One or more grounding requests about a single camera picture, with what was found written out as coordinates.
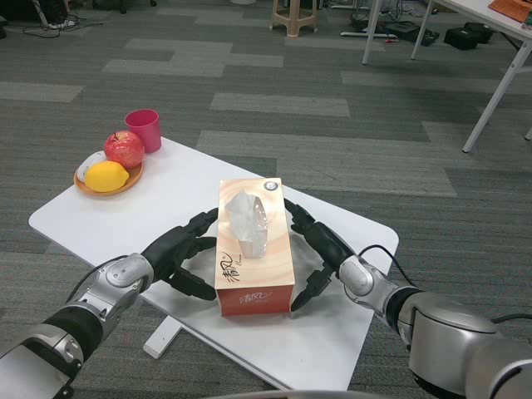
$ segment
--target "red cup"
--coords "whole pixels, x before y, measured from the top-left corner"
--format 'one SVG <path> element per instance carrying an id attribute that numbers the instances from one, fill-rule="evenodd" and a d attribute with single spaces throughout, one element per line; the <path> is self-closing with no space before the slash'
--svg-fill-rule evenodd
<path id="1" fill-rule="evenodd" d="M 124 122 L 129 131 L 140 137 L 147 154 L 160 148 L 159 114 L 156 111 L 133 111 L 126 116 Z"/>

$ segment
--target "gray carpet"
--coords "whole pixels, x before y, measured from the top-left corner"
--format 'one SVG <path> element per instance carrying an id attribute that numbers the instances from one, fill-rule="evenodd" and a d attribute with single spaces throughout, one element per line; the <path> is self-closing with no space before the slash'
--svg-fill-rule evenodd
<path id="1" fill-rule="evenodd" d="M 284 28 L 268 29 L 270 2 L 147 3 L 126 15 L 81 10 L 112 22 L 57 39 L 12 27 L 0 41 L 0 344 L 54 312 L 87 271 L 28 217 L 141 107 L 160 113 L 172 140 L 394 228 L 399 260 L 426 290 L 490 317 L 530 311 L 529 76 L 515 79 L 478 147 L 461 152 L 515 54 L 501 37 L 469 52 L 440 39 L 417 62 L 411 43 L 379 40 L 362 66 L 363 39 L 338 36 L 347 11 L 321 11 L 318 32 L 288 41 Z M 431 28 L 443 36 L 463 22 L 440 14 Z M 151 359 L 142 345 L 162 318 L 137 303 L 82 370 L 75 397 L 269 389 L 187 333 Z M 526 321 L 502 329 L 532 337 Z M 400 338 L 374 321 L 350 389 L 429 397 L 407 360 Z"/>

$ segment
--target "yellow lemon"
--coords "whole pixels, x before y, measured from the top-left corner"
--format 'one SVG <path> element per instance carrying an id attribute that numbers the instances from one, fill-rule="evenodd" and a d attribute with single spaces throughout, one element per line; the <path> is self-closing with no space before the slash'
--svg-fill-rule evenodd
<path id="1" fill-rule="evenodd" d="M 130 174 L 124 166 L 112 160 L 105 160 L 89 168 L 85 174 L 85 185 L 99 193 L 106 193 L 118 190 L 128 177 Z"/>

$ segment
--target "white table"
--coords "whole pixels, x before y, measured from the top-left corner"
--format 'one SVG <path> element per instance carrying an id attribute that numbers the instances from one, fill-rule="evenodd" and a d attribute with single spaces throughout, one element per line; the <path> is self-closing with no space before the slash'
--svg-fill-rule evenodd
<path id="1" fill-rule="evenodd" d="M 532 71 L 532 69 L 529 67 L 522 68 L 523 63 L 532 50 L 532 31 L 523 29 L 520 22 L 514 21 L 513 19 L 508 18 L 499 12 L 489 9 L 488 6 L 493 2 L 493 0 L 437 0 L 437 2 L 456 12 L 459 12 L 460 14 L 465 15 L 471 20 L 482 22 L 497 31 L 506 33 L 507 35 L 515 37 L 523 42 L 523 45 L 517 52 L 517 55 L 510 64 L 508 71 L 506 71 L 505 76 L 502 78 L 502 81 L 500 81 L 499 86 L 495 90 L 495 93 L 491 97 L 487 107 L 484 109 L 480 119 L 478 122 L 476 122 L 475 128 L 471 132 L 469 139 L 467 139 L 467 142 L 462 149 L 464 152 L 469 152 L 475 144 L 476 139 L 484 129 L 485 124 L 490 119 L 491 114 L 497 107 L 497 104 L 499 104 L 500 99 L 505 94 L 506 89 L 510 85 L 514 76 L 520 72 Z M 370 34 L 367 37 L 366 49 L 362 58 L 362 64 L 364 65 L 366 65 L 367 61 L 369 60 L 369 54 L 372 49 L 372 41 L 375 34 L 375 27 L 377 26 L 377 19 L 379 16 L 379 10 L 381 9 L 381 3 L 382 0 L 372 1 L 372 10 L 370 12 L 369 23 L 367 27 L 367 31 Z M 416 59 L 417 50 L 419 49 L 421 39 L 425 34 L 426 22 L 428 21 L 428 17 L 431 15 L 431 10 L 433 8 L 434 1 L 429 0 L 425 16 L 423 17 L 423 21 L 421 23 L 421 30 L 417 36 L 416 45 L 414 46 L 414 51 L 411 55 L 412 60 Z M 530 132 L 525 138 L 530 140 L 531 137 L 532 132 Z"/>
<path id="2" fill-rule="evenodd" d="M 89 197 L 72 186 L 37 210 L 29 223 L 94 266 L 140 252 L 167 230 L 218 206 L 220 180 L 253 177 L 257 175 L 163 139 L 162 148 L 147 156 L 144 175 L 131 189 L 111 197 Z M 398 237 L 388 227 L 288 187 L 284 194 L 328 224 L 356 251 L 381 244 L 395 252 Z M 216 231 L 214 224 L 207 235 Z M 291 245 L 299 292 L 322 261 L 297 234 L 291 236 Z M 383 252 L 369 251 L 367 260 L 387 273 L 390 259 Z M 212 284 L 214 250 L 185 267 Z M 222 318 L 217 301 L 187 297 L 164 282 L 154 284 L 143 297 L 174 319 L 168 318 L 155 332 L 155 341 L 157 336 L 171 340 L 183 325 L 276 387 L 345 390 L 372 312 L 349 302 L 342 288 L 335 279 L 319 298 L 293 315 L 237 318 Z M 157 352 L 164 346 L 155 342 L 150 347 Z"/>

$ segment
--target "red apple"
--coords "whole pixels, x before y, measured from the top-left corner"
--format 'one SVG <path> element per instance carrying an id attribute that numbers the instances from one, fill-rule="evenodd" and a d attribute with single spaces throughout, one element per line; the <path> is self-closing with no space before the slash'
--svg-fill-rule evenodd
<path id="1" fill-rule="evenodd" d="M 144 158 L 142 140 L 130 131 L 117 131 L 110 135 L 103 150 L 108 160 L 118 162 L 126 169 L 134 168 Z"/>

